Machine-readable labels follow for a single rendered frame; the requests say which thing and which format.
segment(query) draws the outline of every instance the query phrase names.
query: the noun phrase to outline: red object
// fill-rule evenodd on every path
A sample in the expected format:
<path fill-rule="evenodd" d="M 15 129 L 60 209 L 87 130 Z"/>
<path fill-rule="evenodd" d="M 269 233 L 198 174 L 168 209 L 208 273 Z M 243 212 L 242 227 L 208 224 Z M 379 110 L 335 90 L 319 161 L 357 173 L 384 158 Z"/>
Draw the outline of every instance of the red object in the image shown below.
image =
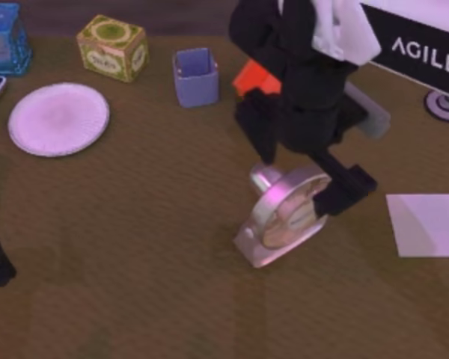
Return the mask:
<path fill-rule="evenodd" d="M 248 60 L 241 72 L 233 81 L 238 96 L 244 96 L 245 93 L 260 88 L 265 94 L 280 93 L 280 81 L 271 75 L 264 67 L 256 61 Z"/>

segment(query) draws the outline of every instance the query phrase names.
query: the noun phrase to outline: green and yellow box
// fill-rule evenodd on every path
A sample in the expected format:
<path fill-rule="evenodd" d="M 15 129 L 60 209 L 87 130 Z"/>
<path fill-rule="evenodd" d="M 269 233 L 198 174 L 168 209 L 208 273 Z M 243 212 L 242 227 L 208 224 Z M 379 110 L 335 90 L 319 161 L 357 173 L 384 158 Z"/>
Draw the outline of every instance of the green and yellow box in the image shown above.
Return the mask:
<path fill-rule="evenodd" d="M 150 62 L 143 28 L 97 15 L 76 36 L 85 69 L 131 82 Z"/>

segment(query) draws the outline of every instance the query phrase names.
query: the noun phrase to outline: blue plastic container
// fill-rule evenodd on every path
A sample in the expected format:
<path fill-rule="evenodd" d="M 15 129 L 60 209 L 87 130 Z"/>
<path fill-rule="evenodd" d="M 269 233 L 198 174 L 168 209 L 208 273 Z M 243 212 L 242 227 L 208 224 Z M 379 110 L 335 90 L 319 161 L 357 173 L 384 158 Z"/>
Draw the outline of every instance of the blue plastic container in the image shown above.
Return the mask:
<path fill-rule="evenodd" d="M 19 10 L 16 3 L 0 3 L 0 75 L 3 76 L 25 74 L 31 60 L 31 49 Z"/>
<path fill-rule="evenodd" d="M 182 107 L 211 105 L 218 101 L 218 66 L 209 49 L 177 52 L 173 58 L 173 69 L 174 86 Z"/>

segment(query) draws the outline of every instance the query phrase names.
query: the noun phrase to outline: white plate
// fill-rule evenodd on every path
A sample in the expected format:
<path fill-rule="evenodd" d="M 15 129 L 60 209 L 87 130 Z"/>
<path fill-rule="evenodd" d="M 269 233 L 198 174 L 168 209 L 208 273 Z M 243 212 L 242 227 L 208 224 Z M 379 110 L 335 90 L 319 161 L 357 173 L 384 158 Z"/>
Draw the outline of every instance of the white plate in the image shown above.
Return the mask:
<path fill-rule="evenodd" d="M 25 96 L 8 121 L 12 141 L 36 156 L 77 153 L 94 143 L 109 122 L 109 106 L 88 86 L 60 83 Z"/>

